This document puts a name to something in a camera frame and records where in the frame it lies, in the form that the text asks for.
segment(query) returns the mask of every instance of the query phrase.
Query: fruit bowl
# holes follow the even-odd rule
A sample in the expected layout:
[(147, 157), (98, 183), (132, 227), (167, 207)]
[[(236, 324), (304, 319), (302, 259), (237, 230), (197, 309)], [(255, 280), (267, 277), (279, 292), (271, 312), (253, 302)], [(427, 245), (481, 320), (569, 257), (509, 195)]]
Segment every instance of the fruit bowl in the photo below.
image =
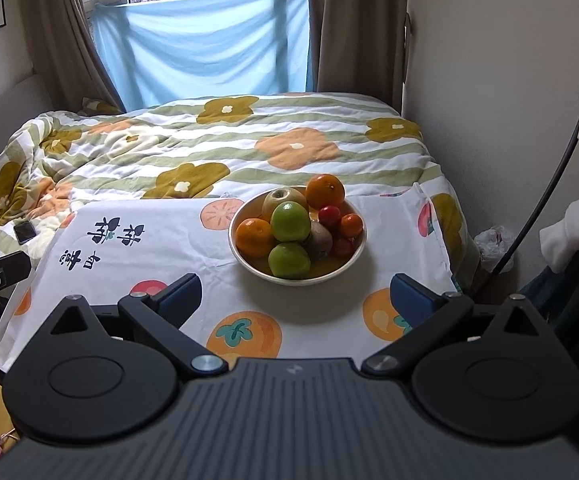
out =
[[(305, 194), (306, 186), (290, 186), (297, 189), (303, 195)], [(269, 191), (261, 193), (260, 195), (254, 197), (248, 202), (244, 203), (232, 218), (230, 222), (229, 230), (229, 241), (230, 250), (234, 254), (236, 261), (245, 267), (249, 272), (266, 280), (268, 282), (277, 283), (278, 285), (286, 286), (308, 286), (317, 285), (318, 283), (323, 283), (332, 278), (340, 276), (343, 272), (349, 269), (361, 256), (363, 250), (365, 249), (365, 243), (367, 241), (366, 228), (363, 230), (362, 234), (359, 235), (354, 240), (354, 252), (352, 256), (346, 262), (341, 261), (338, 258), (329, 256), (321, 262), (317, 262), (312, 265), (310, 272), (307, 274), (303, 280), (285, 280), (283, 278), (276, 278), (272, 275), (272, 272), (267, 264), (265, 258), (253, 259), (243, 256), (240, 251), (236, 248), (236, 229), (246, 219), (258, 218), (262, 214), (263, 202), (265, 197), (268, 195)], [(341, 207), (341, 212), (343, 215), (355, 213), (361, 215), (360, 212), (347, 200)], [(317, 211), (310, 209), (310, 217), (313, 220), (317, 219)]]

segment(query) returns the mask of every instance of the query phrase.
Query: metal screw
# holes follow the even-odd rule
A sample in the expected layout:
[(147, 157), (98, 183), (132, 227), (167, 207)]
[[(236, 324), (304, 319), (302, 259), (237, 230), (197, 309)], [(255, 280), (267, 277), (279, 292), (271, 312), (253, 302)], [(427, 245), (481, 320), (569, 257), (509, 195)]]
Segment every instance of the metal screw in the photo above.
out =
[(373, 355), (365, 364), (375, 372), (388, 372), (398, 366), (398, 359), (391, 355)]
[(215, 372), (223, 366), (223, 359), (215, 355), (197, 355), (192, 359), (192, 368), (199, 372)]

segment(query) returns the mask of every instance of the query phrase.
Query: plastic bag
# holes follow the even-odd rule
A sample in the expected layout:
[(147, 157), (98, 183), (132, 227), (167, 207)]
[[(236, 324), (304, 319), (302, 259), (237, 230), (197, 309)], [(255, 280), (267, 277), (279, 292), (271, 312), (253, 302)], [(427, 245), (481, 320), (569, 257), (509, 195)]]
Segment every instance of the plastic bag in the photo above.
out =
[[(474, 242), (476, 242), (481, 253), (481, 266), (487, 272), (492, 272), (496, 264), (505, 256), (505, 253), (514, 243), (514, 239), (514, 234), (502, 225), (495, 225), (480, 233), (474, 238)], [(511, 257), (501, 272), (509, 272), (513, 266), (514, 258)]]

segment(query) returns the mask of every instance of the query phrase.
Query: blue cloth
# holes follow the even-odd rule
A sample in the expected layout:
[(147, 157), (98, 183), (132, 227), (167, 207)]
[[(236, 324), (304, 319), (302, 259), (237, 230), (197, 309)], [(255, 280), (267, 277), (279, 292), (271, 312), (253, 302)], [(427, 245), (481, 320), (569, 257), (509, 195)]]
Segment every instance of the blue cloth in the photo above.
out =
[(94, 43), (127, 110), (177, 99), (303, 92), (307, 0), (96, 6)]

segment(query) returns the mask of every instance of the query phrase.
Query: headboard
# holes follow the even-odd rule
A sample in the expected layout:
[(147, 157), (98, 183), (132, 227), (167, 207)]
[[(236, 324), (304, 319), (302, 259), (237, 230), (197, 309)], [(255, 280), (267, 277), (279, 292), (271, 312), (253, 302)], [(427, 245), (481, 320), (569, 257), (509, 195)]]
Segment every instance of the headboard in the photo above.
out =
[(0, 152), (23, 123), (52, 110), (52, 101), (39, 75), (20, 82), (0, 96)]

